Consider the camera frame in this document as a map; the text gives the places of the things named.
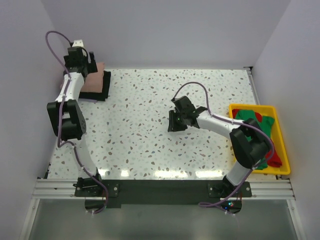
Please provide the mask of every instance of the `white wall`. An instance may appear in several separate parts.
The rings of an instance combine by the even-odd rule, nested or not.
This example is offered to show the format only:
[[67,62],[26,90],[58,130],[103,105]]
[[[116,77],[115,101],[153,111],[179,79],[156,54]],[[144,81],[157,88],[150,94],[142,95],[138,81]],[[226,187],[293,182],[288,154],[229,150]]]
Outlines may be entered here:
[[298,211],[319,239],[320,1],[291,0],[253,68],[262,104],[275,105]]
[[[55,141],[46,110],[62,68],[45,33],[53,25],[39,0],[0,3],[0,239],[19,237],[37,176],[44,176]],[[61,56],[61,41],[51,37]]]
[[42,0],[108,67],[253,66],[290,0]]

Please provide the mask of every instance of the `yellow tray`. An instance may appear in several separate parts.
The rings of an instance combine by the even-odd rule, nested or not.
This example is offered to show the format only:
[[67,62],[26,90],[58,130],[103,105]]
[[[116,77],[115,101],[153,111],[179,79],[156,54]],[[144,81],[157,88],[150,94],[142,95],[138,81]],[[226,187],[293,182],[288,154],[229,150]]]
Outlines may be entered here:
[[269,116],[274,118],[274,124],[271,129],[271,140],[273,141],[275,151],[278,154],[279,158],[282,161],[281,167],[272,167],[268,166],[262,170],[254,170],[255,174],[274,174],[274,175],[289,175],[291,170],[289,166],[289,161],[285,149],[284,140],[282,138],[279,121],[277,117],[276,109],[273,106],[266,105],[247,105],[247,104],[230,104],[229,105],[229,116],[232,118],[233,109],[242,109],[242,110],[253,110],[256,113],[261,114],[262,116]]

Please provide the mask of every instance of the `terrazzo tabletop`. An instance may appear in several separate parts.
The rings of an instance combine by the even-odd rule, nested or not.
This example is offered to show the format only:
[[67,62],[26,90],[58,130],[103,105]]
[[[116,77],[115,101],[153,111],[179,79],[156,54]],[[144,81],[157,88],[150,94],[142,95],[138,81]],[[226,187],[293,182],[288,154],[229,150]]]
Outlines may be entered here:
[[[246,70],[108,69],[105,102],[79,100],[93,162],[103,179],[222,179],[232,168],[231,142],[215,132],[189,127],[168,132],[171,99],[187,82],[206,86],[213,112],[229,116],[229,104],[255,104]],[[203,89],[187,85],[196,106],[206,106]],[[68,146],[52,146],[48,179],[77,179],[78,168]],[[249,179],[274,180],[251,174]]]

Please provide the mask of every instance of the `cable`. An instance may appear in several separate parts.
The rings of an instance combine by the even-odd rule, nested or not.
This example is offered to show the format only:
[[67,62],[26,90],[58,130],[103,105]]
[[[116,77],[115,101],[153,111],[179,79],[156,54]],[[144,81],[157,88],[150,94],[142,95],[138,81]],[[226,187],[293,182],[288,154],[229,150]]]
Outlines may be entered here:
[[85,166],[81,163],[80,161],[80,158],[79,158],[79,155],[78,155],[78,152],[77,152],[77,147],[76,147],[76,144],[73,143],[72,141],[64,141],[64,142],[61,142],[61,132],[62,132],[62,115],[63,115],[63,105],[65,103],[65,99],[66,99],[66,93],[67,93],[67,90],[68,90],[68,87],[70,85],[70,82],[71,82],[71,75],[70,75],[70,72],[68,71],[67,67],[63,64],[63,62],[59,59],[59,57],[56,55],[56,53],[53,51],[53,49],[51,48],[50,44],[49,44],[49,41],[48,41],[48,35],[51,34],[51,33],[55,33],[55,34],[58,34],[58,35],[61,35],[62,37],[64,37],[69,43],[70,40],[65,36],[63,35],[61,32],[58,32],[58,31],[48,31],[46,34],[45,34],[45,42],[46,42],[46,45],[48,46],[50,52],[52,53],[52,55],[55,57],[55,59],[57,59],[57,61],[60,63],[61,66],[63,66],[66,74],[68,75],[68,81],[65,85],[65,88],[63,90],[63,95],[62,95],[62,101],[60,103],[60,106],[59,106],[59,121],[58,121],[58,141],[57,141],[57,146],[58,148],[61,148],[63,145],[65,144],[70,144],[72,147],[73,147],[73,151],[74,151],[74,155],[75,155],[75,159],[77,161],[77,163],[79,164],[79,166],[81,167],[81,169],[93,180],[95,181],[98,185],[100,185],[104,192],[105,192],[105,202],[103,204],[103,207],[101,207],[100,209],[98,210],[95,210],[93,211],[93,214],[98,214],[100,212],[102,212],[107,204],[108,204],[108,199],[109,199],[109,194],[108,194],[108,189],[105,185],[102,184],[102,182],[100,182],[99,180],[97,180],[93,175],[91,175],[91,173],[85,168]]
[[[218,119],[220,121],[223,121],[223,122],[226,122],[226,123],[229,123],[229,124],[236,124],[236,125],[240,125],[240,126],[244,126],[244,127],[247,127],[247,128],[250,128],[250,129],[253,129],[255,130],[256,132],[260,133],[261,135],[263,135],[267,140],[268,142],[270,143],[270,146],[271,146],[271,155],[265,159],[264,161],[262,162],[258,162],[256,165],[253,166],[253,168],[256,168],[258,167],[260,164],[263,164],[265,162],[267,162],[269,159],[271,159],[275,153],[275,148],[274,148],[274,145],[273,145],[273,142],[271,141],[271,139],[262,131],[260,130],[259,128],[256,128],[255,126],[251,126],[249,124],[246,124],[246,123],[243,123],[243,122],[236,122],[236,121],[231,121],[231,120],[227,120],[225,118],[222,118],[220,116],[217,116],[215,114],[213,114],[210,110],[210,106],[209,106],[209,97],[208,97],[208,91],[206,89],[206,87],[200,83],[200,82],[197,82],[197,81],[190,81],[190,82],[187,82],[185,84],[183,84],[179,89],[178,91],[176,91],[175,95],[173,96],[173,98],[175,99],[176,96],[178,95],[178,93],[181,91],[181,89],[183,87],[185,87],[186,85],[189,85],[189,84],[197,84],[197,85],[200,85],[203,90],[204,90],[204,93],[205,93],[205,100],[206,100],[206,108],[208,109],[208,112],[209,114],[215,118],[215,119]],[[242,186],[242,184],[244,184],[244,182],[246,181],[246,179],[248,178],[248,176],[252,173],[252,169],[244,176],[244,178],[242,179],[242,181],[239,183],[239,185],[224,199],[218,201],[218,202],[215,202],[215,203],[211,203],[211,202],[199,202],[199,207],[202,207],[202,208],[213,208],[213,207],[219,207],[222,203],[224,203],[225,201],[227,201],[229,198],[231,198]]]

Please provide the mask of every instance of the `robotic arm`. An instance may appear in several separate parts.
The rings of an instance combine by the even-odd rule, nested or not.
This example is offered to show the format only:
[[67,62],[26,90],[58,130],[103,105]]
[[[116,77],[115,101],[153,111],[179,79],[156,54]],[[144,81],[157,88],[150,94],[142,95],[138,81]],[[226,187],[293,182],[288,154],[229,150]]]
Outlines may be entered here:
[[252,168],[271,150],[269,141],[259,132],[243,125],[245,123],[260,129],[253,119],[235,120],[216,115],[212,117],[208,109],[200,106],[197,109],[187,96],[173,98],[175,110],[169,111],[168,132],[184,131],[188,126],[216,132],[231,140],[236,162],[222,180],[222,195],[230,194],[252,170]]
[[[59,108],[61,103],[62,106],[62,124],[61,124],[61,140],[69,141],[72,140],[77,147],[77,157],[79,161],[85,166],[85,169],[94,176],[97,180],[101,180],[96,165],[93,163],[87,143],[84,137],[87,126],[85,118],[79,108],[78,98],[82,86],[85,84],[86,77],[90,73],[97,72],[97,64],[93,52],[87,52],[84,48],[82,40],[75,40],[70,43],[70,47],[67,49],[68,55],[64,56],[65,67],[69,71],[69,75],[64,71],[64,81],[61,92],[54,102],[47,104],[47,111],[53,128],[53,132],[58,136],[59,128]],[[77,162],[77,158],[74,151],[72,156]],[[96,186],[92,179],[79,168],[79,178],[77,186],[80,189],[90,189],[92,186]],[[100,192],[96,187],[93,187],[94,191]]]

